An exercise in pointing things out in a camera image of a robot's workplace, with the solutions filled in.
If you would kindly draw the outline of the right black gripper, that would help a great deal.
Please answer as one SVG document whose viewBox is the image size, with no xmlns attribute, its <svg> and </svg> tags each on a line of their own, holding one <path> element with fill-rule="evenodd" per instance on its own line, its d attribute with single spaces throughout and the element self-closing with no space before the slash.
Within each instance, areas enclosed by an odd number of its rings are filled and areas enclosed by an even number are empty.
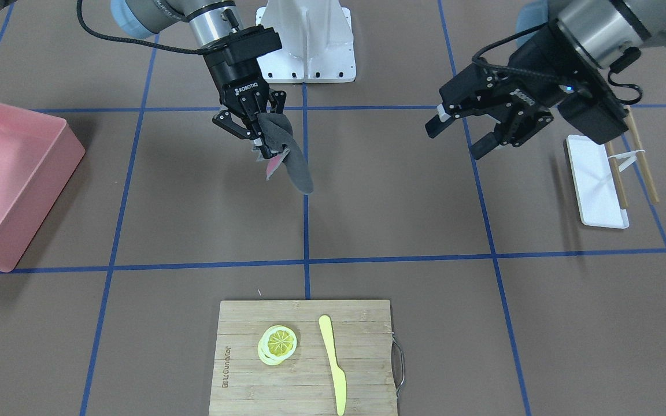
<svg viewBox="0 0 666 416">
<path fill-rule="evenodd" d="M 262 74 L 257 59 L 281 49 L 281 40 L 272 27 L 249 27 L 229 34 L 210 45 L 203 55 L 222 106 L 212 123 L 241 140 L 262 145 L 257 114 L 281 115 L 286 92 L 272 90 Z"/>
</svg>

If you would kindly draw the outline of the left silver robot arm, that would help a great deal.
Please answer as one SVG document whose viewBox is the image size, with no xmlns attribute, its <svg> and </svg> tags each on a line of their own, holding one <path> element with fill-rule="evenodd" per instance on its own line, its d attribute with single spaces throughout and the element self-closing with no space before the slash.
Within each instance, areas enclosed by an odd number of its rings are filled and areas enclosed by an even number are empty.
<svg viewBox="0 0 666 416">
<path fill-rule="evenodd" d="M 552 108 L 595 144 L 627 131 L 627 108 L 612 76 L 642 49 L 666 48 L 666 1 L 533 1 L 521 8 L 515 34 L 481 48 L 439 89 L 432 139 L 457 120 L 489 116 L 494 129 L 470 147 L 481 159 L 500 146 L 521 147 L 554 120 Z"/>
</svg>

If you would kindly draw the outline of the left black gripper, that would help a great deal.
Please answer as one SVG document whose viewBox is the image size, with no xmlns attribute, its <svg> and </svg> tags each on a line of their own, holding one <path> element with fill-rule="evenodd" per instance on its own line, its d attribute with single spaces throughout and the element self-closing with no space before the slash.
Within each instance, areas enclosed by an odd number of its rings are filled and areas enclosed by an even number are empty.
<svg viewBox="0 0 666 416">
<path fill-rule="evenodd" d="M 552 108 L 571 93 L 600 82 L 600 74 L 571 47 L 563 35 L 533 35 L 508 59 L 492 64 L 484 53 L 504 40 L 479 50 L 471 63 L 439 88 L 441 104 L 426 124 L 435 139 L 455 121 L 489 116 L 495 127 L 470 146 L 479 160 L 498 147 L 521 147 L 553 122 Z"/>
</svg>

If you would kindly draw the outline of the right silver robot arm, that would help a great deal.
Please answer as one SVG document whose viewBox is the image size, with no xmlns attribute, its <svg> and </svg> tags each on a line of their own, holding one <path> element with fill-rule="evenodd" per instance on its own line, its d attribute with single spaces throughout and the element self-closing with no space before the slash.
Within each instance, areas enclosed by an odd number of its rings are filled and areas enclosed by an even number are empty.
<svg viewBox="0 0 666 416">
<path fill-rule="evenodd" d="M 261 119 L 283 113 L 282 92 L 270 88 L 258 59 L 281 49 L 280 35 L 270 27 L 245 26 L 234 1 L 111 1 L 110 11 L 124 36 L 92 29 L 84 18 L 84 3 L 76 2 L 81 27 L 97 39 L 137 44 L 203 58 L 219 93 L 220 112 L 212 121 L 225 131 L 250 140 L 265 157 L 280 153 L 262 131 Z M 151 42 L 151 37 L 179 22 L 191 28 L 196 49 Z"/>
</svg>

